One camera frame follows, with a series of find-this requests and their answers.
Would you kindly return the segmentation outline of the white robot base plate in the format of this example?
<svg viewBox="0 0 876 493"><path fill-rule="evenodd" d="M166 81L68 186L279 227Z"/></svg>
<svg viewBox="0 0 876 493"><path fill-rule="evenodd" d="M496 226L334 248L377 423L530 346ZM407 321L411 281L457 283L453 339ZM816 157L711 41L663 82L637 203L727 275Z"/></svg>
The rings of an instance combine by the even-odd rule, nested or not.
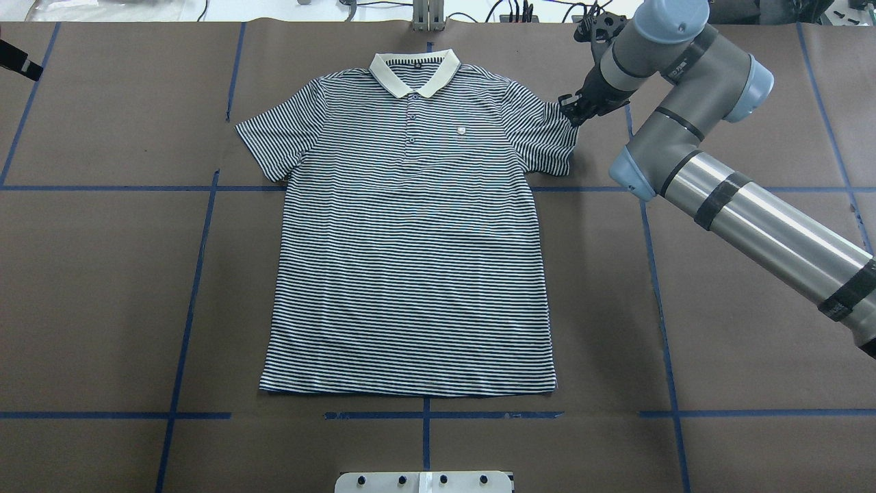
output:
<svg viewBox="0 0 876 493"><path fill-rule="evenodd" d="M512 473L499 470L350 472L335 492L514 492Z"/></svg>

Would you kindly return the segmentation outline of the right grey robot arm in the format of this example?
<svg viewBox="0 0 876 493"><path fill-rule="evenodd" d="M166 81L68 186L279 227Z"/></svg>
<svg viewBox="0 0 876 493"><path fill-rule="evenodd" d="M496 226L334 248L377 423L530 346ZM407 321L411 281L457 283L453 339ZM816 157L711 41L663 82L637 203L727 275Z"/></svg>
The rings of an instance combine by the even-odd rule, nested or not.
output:
<svg viewBox="0 0 876 493"><path fill-rule="evenodd" d="M600 10L578 20L591 47L582 87L562 94L573 126L625 108L645 82L670 85L610 165L642 201L660 197L844 325L874 356L874 255L779 199L705 149L721 125L763 106L775 75L710 24L707 1L645 1L632 16Z"/></svg>

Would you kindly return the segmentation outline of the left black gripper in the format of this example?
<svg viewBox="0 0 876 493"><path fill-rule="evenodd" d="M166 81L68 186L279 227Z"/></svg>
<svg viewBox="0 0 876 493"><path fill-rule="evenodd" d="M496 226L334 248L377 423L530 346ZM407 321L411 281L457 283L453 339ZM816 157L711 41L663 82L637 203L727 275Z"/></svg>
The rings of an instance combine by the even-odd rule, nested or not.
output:
<svg viewBox="0 0 876 493"><path fill-rule="evenodd" d="M7 70L15 72L19 75L24 75L32 81L40 81L43 66L38 65L30 60L28 53L24 50L13 46L5 40L0 41L1 46L1 66Z"/></svg>

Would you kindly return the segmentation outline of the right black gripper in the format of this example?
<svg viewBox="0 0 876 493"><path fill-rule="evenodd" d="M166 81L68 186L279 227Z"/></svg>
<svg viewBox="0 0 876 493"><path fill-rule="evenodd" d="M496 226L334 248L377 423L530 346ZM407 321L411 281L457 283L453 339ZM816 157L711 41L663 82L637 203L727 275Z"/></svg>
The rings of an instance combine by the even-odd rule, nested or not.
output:
<svg viewBox="0 0 876 493"><path fill-rule="evenodd" d="M630 103L631 92L614 88L607 82L599 66L594 66L579 90L562 94L558 104L572 126L583 125L595 116L605 116Z"/></svg>

